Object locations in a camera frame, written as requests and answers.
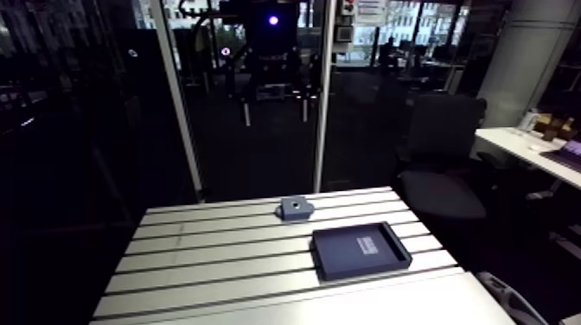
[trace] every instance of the gray cube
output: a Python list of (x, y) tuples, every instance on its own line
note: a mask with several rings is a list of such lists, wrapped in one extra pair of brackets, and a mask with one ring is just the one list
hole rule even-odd
[(280, 200), (275, 214), (284, 221), (307, 220), (315, 207), (303, 196), (291, 196)]

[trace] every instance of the sign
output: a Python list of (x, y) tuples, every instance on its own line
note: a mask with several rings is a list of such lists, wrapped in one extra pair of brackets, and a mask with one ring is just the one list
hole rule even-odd
[(357, 12), (354, 24), (358, 26), (381, 27), (386, 25), (389, 0), (356, 0)]

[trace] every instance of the white column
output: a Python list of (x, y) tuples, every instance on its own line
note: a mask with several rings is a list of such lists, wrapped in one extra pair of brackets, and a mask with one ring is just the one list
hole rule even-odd
[(514, 0), (478, 97), (483, 127), (515, 126), (535, 107), (581, 13), (581, 0)]

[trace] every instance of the chair seat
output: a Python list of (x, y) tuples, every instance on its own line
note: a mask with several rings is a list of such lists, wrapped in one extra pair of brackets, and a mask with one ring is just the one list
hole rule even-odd
[(410, 208), (442, 218), (481, 219), (486, 210), (474, 192), (459, 178), (425, 171), (401, 174)]

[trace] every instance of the label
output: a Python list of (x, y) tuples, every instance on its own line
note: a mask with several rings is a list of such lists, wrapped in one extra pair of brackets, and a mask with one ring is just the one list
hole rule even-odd
[(359, 244), (363, 255), (374, 255), (380, 252), (377, 250), (377, 246), (375, 246), (374, 240), (369, 236), (358, 238), (357, 244)]

